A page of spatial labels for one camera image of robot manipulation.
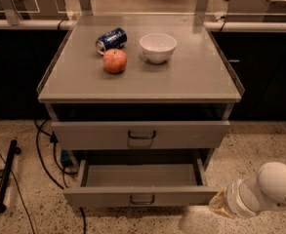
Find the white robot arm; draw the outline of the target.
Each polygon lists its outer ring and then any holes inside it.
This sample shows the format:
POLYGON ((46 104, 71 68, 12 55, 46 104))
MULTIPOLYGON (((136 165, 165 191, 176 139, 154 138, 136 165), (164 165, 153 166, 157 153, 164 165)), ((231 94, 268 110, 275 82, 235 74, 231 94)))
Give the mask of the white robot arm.
POLYGON ((263 164, 254 176, 234 181, 219 191, 209 209, 217 215, 242 219, 262 212, 286 211, 286 165, 263 164))

